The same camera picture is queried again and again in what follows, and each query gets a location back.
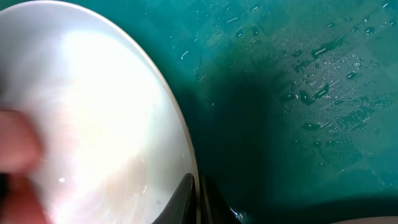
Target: teal tablecloth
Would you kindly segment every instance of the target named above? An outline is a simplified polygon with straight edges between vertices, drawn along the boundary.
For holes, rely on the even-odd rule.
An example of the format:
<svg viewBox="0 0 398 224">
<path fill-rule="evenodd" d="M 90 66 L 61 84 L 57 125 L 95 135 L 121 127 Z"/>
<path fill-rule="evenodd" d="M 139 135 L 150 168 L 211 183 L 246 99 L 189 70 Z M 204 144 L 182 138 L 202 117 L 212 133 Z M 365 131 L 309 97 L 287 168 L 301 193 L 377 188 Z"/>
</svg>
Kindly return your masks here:
<svg viewBox="0 0 398 224">
<path fill-rule="evenodd" d="M 398 0 L 71 2 L 153 59 L 244 222 L 398 215 Z"/>
</svg>

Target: human hand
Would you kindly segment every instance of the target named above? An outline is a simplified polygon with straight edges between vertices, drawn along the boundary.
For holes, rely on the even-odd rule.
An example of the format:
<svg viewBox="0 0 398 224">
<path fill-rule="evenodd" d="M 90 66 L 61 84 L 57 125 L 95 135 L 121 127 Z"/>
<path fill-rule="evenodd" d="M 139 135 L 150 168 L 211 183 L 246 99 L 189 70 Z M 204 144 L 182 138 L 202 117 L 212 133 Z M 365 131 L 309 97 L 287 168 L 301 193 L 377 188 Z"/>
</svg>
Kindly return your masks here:
<svg viewBox="0 0 398 224">
<path fill-rule="evenodd" d="M 1 224 L 47 224 L 42 207 L 25 177 L 35 169 L 41 145 L 28 119 L 0 111 L 0 173 L 8 174 L 9 191 L 0 207 Z"/>
</svg>

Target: wet surface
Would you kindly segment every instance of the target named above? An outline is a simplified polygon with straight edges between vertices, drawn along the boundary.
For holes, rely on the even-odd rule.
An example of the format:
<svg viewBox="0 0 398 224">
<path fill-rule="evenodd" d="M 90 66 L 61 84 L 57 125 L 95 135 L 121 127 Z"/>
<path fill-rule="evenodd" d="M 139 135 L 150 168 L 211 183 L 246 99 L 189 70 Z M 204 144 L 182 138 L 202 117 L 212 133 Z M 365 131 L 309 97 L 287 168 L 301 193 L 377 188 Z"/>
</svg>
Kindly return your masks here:
<svg viewBox="0 0 398 224">
<path fill-rule="evenodd" d="M 74 2 L 153 59 L 243 222 L 398 215 L 397 0 Z"/>
</svg>

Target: green surface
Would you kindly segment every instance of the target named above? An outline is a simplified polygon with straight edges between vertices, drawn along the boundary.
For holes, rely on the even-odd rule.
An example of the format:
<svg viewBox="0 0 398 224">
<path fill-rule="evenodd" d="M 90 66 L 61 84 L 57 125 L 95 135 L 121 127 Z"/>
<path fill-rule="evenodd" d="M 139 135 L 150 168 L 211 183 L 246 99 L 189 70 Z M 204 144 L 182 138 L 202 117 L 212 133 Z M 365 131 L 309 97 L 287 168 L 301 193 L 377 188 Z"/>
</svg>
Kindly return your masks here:
<svg viewBox="0 0 398 224">
<path fill-rule="evenodd" d="M 398 0 L 72 2 L 150 55 L 244 221 L 398 215 Z"/>
</svg>

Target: white ceramic dish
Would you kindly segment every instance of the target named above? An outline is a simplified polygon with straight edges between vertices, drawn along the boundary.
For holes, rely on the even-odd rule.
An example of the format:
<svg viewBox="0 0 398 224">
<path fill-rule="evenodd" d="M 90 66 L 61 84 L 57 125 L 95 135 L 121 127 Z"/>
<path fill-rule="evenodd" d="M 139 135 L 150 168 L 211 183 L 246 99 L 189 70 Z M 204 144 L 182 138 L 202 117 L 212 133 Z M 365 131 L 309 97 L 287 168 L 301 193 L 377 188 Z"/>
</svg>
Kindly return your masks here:
<svg viewBox="0 0 398 224">
<path fill-rule="evenodd" d="M 26 113 L 45 146 L 32 180 L 61 223 L 151 223 L 183 175 L 198 188 L 192 143 L 146 53 L 97 13 L 58 1 L 0 12 L 1 103 Z"/>
</svg>

